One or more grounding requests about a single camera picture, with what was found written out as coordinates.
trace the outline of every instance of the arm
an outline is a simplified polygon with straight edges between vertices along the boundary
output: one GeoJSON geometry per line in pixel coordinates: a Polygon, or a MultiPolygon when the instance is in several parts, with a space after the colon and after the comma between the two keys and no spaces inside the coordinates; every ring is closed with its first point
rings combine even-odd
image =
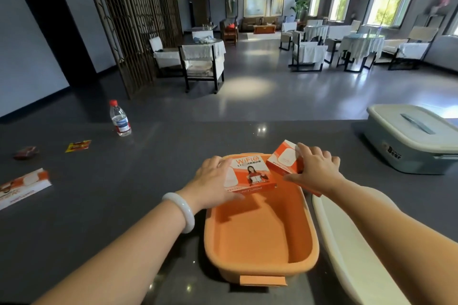
{"type": "MultiPolygon", "coordinates": [[[[177,193],[194,214],[228,200],[243,198],[223,183],[230,160],[207,159],[196,177],[177,193]]],[[[164,201],[126,233],[39,298],[34,305],[140,304],[186,221],[181,210],[164,201]]]]}
{"type": "Polygon", "coordinates": [[[339,205],[412,304],[455,304],[458,244],[346,180],[338,171],[338,157],[318,147],[298,146],[304,171],[285,180],[339,205]]]}

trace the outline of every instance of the wooden coffee table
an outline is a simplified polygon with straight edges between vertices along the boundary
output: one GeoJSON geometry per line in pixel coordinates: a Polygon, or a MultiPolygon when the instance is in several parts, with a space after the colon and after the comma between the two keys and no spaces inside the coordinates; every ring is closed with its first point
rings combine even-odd
{"type": "Polygon", "coordinates": [[[275,25],[254,25],[253,34],[273,34],[275,33],[275,25]]]}

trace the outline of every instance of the plastic water bottle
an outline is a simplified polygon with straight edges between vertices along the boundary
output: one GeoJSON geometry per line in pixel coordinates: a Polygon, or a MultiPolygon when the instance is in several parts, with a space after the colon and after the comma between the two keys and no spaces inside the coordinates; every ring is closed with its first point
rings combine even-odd
{"type": "Polygon", "coordinates": [[[118,106],[117,100],[110,100],[110,117],[113,121],[114,126],[116,127],[116,132],[118,135],[125,137],[132,133],[129,120],[125,115],[124,110],[118,106]]]}

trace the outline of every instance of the bottle label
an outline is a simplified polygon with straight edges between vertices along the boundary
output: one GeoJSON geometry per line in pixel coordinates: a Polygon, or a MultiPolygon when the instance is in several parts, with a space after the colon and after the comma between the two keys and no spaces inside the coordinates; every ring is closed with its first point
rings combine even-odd
{"type": "Polygon", "coordinates": [[[116,127],[118,133],[124,133],[130,129],[130,123],[127,117],[120,121],[113,121],[113,124],[116,127]]]}

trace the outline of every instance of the framed painting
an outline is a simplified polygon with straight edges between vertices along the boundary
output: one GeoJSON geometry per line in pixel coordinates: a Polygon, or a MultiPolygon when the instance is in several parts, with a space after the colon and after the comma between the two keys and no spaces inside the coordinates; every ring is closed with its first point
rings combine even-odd
{"type": "Polygon", "coordinates": [[[270,7],[271,16],[283,16],[283,4],[285,0],[272,0],[270,7]]]}
{"type": "Polygon", "coordinates": [[[226,0],[226,18],[233,19],[239,14],[239,0],[226,0]]]}
{"type": "Polygon", "coordinates": [[[243,0],[243,17],[266,15],[267,0],[243,0]]]}

